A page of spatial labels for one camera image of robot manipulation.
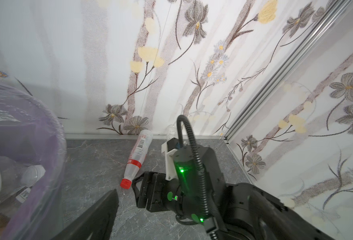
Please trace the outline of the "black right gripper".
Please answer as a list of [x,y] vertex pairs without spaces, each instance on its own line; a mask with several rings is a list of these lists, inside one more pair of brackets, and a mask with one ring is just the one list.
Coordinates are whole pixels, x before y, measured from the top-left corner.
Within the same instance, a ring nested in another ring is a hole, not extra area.
[[177,179],[167,181],[166,174],[144,172],[132,181],[135,203],[151,213],[182,213],[182,188]]

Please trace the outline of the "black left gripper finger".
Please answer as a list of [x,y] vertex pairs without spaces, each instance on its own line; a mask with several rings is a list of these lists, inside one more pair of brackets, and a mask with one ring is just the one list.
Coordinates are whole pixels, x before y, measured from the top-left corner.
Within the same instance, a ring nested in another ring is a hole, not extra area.
[[118,207],[117,191],[109,191],[53,239],[109,240]]

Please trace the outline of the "white red label bottle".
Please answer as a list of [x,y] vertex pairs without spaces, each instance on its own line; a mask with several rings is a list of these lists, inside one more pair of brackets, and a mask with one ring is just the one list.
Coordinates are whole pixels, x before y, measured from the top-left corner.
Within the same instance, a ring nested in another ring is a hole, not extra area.
[[132,181],[143,165],[152,139],[153,133],[149,130],[142,130],[139,133],[138,139],[128,157],[123,179],[120,183],[121,188],[127,190],[131,187]]

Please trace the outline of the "clear water bottle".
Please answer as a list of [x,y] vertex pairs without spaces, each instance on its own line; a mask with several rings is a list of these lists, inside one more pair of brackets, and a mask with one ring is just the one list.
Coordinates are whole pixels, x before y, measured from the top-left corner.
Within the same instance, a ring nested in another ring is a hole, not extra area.
[[18,191],[33,187],[44,174],[42,165],[27,165],[0,156],[0,204]]

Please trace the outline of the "purple lined trash bin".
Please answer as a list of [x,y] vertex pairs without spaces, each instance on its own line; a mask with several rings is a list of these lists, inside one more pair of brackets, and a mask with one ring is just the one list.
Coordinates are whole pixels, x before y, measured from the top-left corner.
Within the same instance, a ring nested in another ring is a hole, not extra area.
[[0,156],[45,169],[6,226],[2,239],[52,239],[63,228],[64,129],[42,101],[4,84],[0,84]]

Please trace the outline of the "clear small bottle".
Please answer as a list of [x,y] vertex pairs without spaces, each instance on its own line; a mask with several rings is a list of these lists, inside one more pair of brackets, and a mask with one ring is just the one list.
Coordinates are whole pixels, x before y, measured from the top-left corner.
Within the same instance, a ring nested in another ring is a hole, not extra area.
[[178,131],[176,125],[169,125],[166,128],[166,140],[169,141],[173,138],[178,139]]

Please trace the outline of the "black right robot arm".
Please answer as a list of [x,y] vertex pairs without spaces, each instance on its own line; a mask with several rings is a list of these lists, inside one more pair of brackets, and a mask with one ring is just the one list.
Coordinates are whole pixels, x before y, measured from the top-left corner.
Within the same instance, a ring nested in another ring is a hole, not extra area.
[[212,148],[196,142],[186,116],[176,119],[171,173],[146,171],[131,184],[136,206],[171,211],[184,226],[200,225],[212,240],[327,240],[280,200],[249,183],[228,184]]

